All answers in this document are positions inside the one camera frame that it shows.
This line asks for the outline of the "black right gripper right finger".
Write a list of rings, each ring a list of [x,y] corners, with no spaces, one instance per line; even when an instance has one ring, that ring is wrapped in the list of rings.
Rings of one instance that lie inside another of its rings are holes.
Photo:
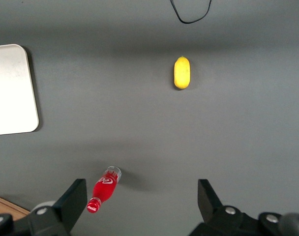
[[[258,220],[220,201],[207,179],[198,180],[198,207],[203,222],[191,236],[261,236]]]

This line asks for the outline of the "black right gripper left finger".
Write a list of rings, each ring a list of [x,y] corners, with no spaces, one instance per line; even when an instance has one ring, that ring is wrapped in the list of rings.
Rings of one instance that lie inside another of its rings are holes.
[[[76,179],[51,206],[40,206],[30,213],[32,236],[69,236],[87,204],[85,179]]]

